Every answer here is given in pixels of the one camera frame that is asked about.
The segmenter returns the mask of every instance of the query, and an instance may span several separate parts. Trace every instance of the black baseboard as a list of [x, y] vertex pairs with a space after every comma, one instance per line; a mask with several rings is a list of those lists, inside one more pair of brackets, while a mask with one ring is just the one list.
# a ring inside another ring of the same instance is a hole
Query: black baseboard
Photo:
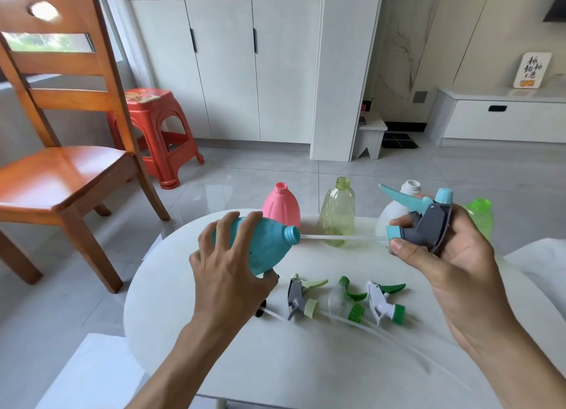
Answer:
[[426, 123], [400, 123], [399, 121], [386, 121], [387, 130], [393, 132], [424, 132]]

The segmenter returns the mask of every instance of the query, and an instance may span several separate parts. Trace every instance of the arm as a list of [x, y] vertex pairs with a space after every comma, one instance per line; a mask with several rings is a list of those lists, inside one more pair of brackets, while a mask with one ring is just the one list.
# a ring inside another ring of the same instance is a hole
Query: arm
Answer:
[[189, 258], [195, 278], [192, 320], [126, 409], [187, 409], [216, 360], [277, 285], [273, 270], [258, 278], [249, 267], [251, 238], [261, 212], [248, 215], [230, 247], [230, 225], [238, 216], [228, 213], [199, 236], [199, 250]]
[[452, 213], [440, 257], [401, 239], [391, 241], [391, 250], [428, 279], [450, 332], [503, 407], [566, 407], [566, 380], [515, 318], [492, 246], [462, 207]]

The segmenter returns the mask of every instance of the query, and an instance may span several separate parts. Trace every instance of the green bottle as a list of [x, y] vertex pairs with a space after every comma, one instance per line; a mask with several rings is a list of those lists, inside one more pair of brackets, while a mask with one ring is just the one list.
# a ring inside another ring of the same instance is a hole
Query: green bottle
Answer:
[[493, 214], [491, 213], [491, 201], [488, 199], [474, 199], [469, 205], [464, 205], [472, 221], [484, 237], [491, 241], [493, 233]]
[[[317, 223], [322, 234], [354, 234], [356, 195], [350, 188], [350, 180], [341, 176], [336, 180], [336, 188], [326, 194]], [[346, 241], [325, 240], [332, 247], [339, 247]]]

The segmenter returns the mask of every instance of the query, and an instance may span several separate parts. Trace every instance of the person's left arm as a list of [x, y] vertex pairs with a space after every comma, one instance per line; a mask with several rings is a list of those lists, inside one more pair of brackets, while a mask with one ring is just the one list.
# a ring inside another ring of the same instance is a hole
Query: person's left arm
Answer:
[[195, 278], [192, 320], [126, 409], [187, 409], [216, 360], [277, 285], [273, 270], [258, 278], [249, 267], [251, 238], [261, 212], [246, 217], [230, 247], [230, 226], [238, 216], [229, 212], [200, 234], [199, 250], [189, 258]]

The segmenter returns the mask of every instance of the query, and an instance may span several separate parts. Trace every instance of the black floor mat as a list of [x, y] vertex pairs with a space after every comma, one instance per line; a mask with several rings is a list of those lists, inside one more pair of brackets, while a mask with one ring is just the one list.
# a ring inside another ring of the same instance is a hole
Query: black floor mat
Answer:
[[381, 141], [383, 148], [418, 148], [419, 146], [411, 139], [406, 133], [384, 133], [383, 141]]

